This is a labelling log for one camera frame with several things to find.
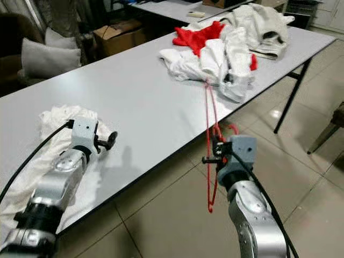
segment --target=white table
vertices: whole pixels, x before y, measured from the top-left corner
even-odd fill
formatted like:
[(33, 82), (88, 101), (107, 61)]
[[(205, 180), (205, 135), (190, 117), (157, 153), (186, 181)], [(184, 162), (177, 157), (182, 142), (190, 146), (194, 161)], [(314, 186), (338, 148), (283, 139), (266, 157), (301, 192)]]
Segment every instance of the white table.
[[(166, 0), (163, 2), (155, 3), (148, 2), (144, 4), (132, 4), (132, 7), (142, 9), (144, 11), (152, 12), (157, 15), (162, 15), (168, 18), (179, 20), (185, 23), (200, 22), (201, 20), (208, 19), (210, 17), (216, 16), (228, 10), (237, 8), (243, 4), (248, 4), (254, 0), (246, 0), (239, 4), (229, 6), (227, 8), (218, 8), (208, 5), (203, 5), (202, 1), (197, 3), (190, 3), (183, 0)], [(189, 17), (188, 12), (204, 12), (205, 16), (202, 18)]]
[[(93, 209), (205, 131), (202, 82), (175, 81), (158, 50), (173, 47), (174, 33), (0, 98), (0, 189), (39, 143), (38, 115), (52, 106), (80, 105), (117, 130), (116, 147), (101, 170)], [(289, 28), (285, 57), (259, 59), (246, 99), (238, 104), (215, 92), (219, 119), (243, 107), (335, 39)], [(81, 212), (63, 228), (79, 220)], [(2, 231), (2, 241), (6, 230)]]

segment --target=white cabinet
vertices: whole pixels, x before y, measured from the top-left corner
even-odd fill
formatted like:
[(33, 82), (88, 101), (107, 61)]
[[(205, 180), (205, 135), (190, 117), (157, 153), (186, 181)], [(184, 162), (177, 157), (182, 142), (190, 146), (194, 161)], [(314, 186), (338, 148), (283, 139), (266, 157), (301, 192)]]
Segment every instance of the white cabinet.
[(313, 26), (344, 33), (344, 0), (321, 0)]

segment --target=pile of clothes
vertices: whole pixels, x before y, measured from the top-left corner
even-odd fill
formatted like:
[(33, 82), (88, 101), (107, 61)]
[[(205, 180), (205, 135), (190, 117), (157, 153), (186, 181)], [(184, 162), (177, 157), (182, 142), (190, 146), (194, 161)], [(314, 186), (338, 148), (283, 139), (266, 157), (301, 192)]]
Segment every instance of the pile of clothes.
[(159, 54), (177, 80), (207, 81), (242, 102), (254, 80), (255, 55), (274, 60), (281, 56), (288, 44), (286, 25), (293, 20), (270, 7), (242, 5), (225, 16), (176, 28), (173, 43), (191, 50), (163, 49)]

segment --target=black cable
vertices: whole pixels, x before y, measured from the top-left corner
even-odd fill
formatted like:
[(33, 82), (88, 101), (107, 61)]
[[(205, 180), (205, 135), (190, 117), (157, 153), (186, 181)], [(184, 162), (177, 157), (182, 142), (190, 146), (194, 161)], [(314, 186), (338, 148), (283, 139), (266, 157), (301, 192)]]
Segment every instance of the black cable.
[(57, 133), (59, 133), (62, 129), (65, 127), (72, 128), (73, 127), (73, 120), (69, 120), (64, 125), (60, 126), (55, 132), (53, 132), (51, 135), (49, 135), (31, 154), (27, 159), (23, 162), (23, 164), (20, 165), (20, 167), (17, 169), (17, 171), (12, 175), (10, 180), (7, 182), (5, 188), (2, 190), (0, 195), (0, 203), (2, 202), (3, 198), (5, 197), (8, 189), (10, 188), (11, 184), (14, 182), (16, 177), (19, 175), (19, 173), (22, 171), (22, 169), (29, 163), (29, 161), (36, 155), (36, 153), (42, 149), (42, 147)]
[(273, 202), (271, 201), (269, 195), (267, 194), (267, 192), (265, 191), (264, 187), (262, 186), (262, 184), (259, 182), (258, 178), (255, 176), (255, 174), (253, 174), (252, 170), (244, 163), (244, 161), (241, 159), (241, 157), (239, 157), (237, 155), (237, 153), (235, 152), (232, 152), (232, 155), (239, 161), (239, 163), (243, 166), (243, 168), (245, 168), (246, 172), (249, 173), (249, 175), (253, 178), (254, 182), (256, 183), (257, 187), (259, 188), (259, 190), (263, 193), (265, 199), (268, 201), (270, 207), (271, 207), (271, 213), (273, 215), (273, 217), (275, 218), (276, 220), (276, 223), (277, 225), (279, 226), (279, 228), (281, 229), (283, 235), (284, 235), (284, 238), (286, 240), (286, 243), (287, 243), (287, 255), (289, 254), (290, 255), (290, 252), (289, 252), (289, 247), (294, 255), (295, 258), (299, 258), (296, 250), (295, 250), (295, 247), (293, 245), (293, 243), (291, 242), (287, 232), (285, 231), (284, 229), (284, 226), (283, 226), (283, 223), (281, 221), (281, 218), (280, 218), (280, 215), (278, 215), (278, 212), (277, 212), (277, 209), (275, 208)]

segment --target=tile floor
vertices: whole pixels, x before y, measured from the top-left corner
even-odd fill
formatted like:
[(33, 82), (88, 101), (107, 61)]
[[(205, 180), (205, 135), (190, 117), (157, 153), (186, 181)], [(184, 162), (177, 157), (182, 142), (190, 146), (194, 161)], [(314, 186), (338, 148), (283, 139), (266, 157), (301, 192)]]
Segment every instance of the tile floor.
[[(313, 59), (278, 135), (272, 130), (292, 89), (290, 78), (222, 122), (257, 138), (254, 172), (300, 257), (344, 253), (344, 130), (306, 154), (344, 100), (343, 67), (344, 41), (338, 40)], [(214, 212), (207, 212), (204, 154), (200, 137), (64, 234), (58, 257), (240, 257), (224, 189)]]

